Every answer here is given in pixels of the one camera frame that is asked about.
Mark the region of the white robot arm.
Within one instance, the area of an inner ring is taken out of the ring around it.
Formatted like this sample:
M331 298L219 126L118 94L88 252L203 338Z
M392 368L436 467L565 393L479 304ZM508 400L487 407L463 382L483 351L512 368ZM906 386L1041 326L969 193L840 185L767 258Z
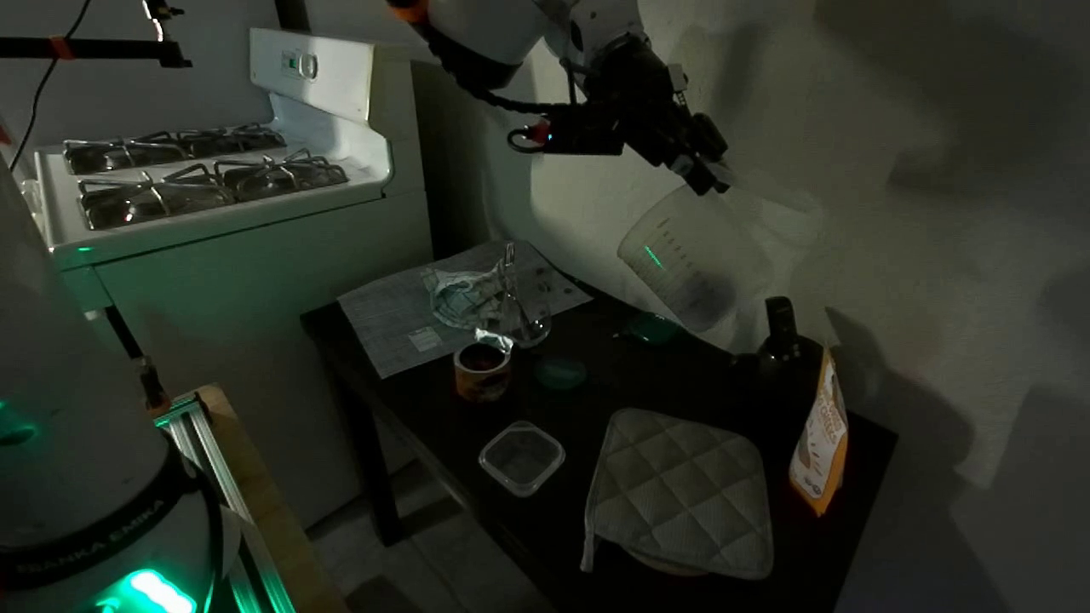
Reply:
M686 71L644 31L638 0L385 0L472 100L529 114L508 134L519 153L620 158L678 174L696 193L724 193L730 142L686 100ZM565 101L508 100L530 48L545 41L565 75Z

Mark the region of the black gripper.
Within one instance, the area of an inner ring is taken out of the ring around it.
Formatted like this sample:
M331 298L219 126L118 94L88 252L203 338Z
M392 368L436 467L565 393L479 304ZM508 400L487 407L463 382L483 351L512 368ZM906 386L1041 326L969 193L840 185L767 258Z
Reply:
M724 193L724 136L705 114L691 114L672 67L648 41L628 35L606 46L581 77L587 100L548 108L538 122L512 130L519 153L639 153L649 166L678 174L696 193Z

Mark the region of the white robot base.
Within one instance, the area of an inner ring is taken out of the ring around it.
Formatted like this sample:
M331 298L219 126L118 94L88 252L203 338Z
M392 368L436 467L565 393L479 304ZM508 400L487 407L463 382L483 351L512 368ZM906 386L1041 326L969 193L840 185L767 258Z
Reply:
M0 613L220 613L225 511L0 174Z

